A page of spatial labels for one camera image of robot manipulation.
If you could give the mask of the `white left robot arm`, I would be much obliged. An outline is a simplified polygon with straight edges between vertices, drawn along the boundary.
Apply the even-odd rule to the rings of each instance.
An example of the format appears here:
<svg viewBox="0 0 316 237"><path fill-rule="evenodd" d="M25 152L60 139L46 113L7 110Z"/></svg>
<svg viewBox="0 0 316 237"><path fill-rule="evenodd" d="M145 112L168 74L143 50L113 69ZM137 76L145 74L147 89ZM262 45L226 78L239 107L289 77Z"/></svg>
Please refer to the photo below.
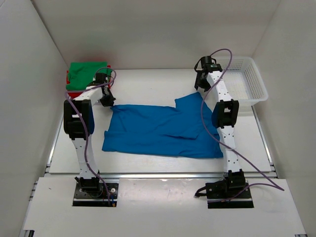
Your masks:
<svg viewBox="0 0 316 237"><path fill-rule="evenodd" d="M114 105L116 99L110 91L114 79L111 73L98 72L86 89L76 92L76 97L71 92L65 93L64 131L76 150L80 169L77 180L89 180L86 190L93 197L103 192L92 148L91 136L95 129L93 106L97 103L101 103L103 107Z"/></svg>

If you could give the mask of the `blue t-shirt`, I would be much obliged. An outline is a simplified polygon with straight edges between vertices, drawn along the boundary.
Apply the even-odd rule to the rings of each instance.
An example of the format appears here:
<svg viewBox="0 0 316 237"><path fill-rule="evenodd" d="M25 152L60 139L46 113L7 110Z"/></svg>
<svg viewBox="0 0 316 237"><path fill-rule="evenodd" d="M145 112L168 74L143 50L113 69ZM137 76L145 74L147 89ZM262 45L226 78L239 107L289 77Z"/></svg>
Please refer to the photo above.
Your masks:
<svg viewBox="0 0 316 237"><path fill-rule="evenodd" d="M102 151L139 155L222 158L212 111L196 92L175 99L175 107L116 105Z"/></svg>

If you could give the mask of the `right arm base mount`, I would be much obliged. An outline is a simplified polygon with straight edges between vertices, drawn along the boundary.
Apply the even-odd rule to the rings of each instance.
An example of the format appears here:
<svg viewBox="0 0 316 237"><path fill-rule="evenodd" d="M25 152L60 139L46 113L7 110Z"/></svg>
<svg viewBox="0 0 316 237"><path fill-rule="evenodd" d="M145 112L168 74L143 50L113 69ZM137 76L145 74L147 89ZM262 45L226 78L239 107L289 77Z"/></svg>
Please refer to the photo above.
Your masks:
<svg viewBox="0 0 316 237"><path fill-rule="evenodd" d="M206 183L198 189L195 198L206 197L209 209L253 208L253 200L244 172L227 172L222 180Z"/></svg>

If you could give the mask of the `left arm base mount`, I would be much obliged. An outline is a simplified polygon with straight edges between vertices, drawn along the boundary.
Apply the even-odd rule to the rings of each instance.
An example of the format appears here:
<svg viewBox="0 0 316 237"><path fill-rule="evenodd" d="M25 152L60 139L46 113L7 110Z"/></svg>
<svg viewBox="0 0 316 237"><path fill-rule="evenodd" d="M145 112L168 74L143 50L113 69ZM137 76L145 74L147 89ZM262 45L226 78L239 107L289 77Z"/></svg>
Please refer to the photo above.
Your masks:
<svg viewBox="0 0 316 237"><path fill-rule="evenodd" d="M107 189L99 178L84 179L75 177L76 187L72 206L116 207L119 183L109 182Z"/></svg>

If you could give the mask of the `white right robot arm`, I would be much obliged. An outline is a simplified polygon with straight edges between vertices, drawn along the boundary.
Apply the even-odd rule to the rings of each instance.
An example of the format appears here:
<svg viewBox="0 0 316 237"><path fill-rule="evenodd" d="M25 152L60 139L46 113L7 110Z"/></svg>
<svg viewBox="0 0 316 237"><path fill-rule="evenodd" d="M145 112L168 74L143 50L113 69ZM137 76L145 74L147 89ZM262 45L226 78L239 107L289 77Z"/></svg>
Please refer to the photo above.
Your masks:
<svg viewBox="0 0 316 237"><path fill-rule="evenodd" d="M203 56L196 63L197 73L194 88L202 88L205 92L215 93L217 102L212 112L211 122L220 136L220 148L224 158L224 176L237 177L242 168L235 153L235 124L239 110L239 102L230 95L223 79L222 67L211 56Z"/></svg>

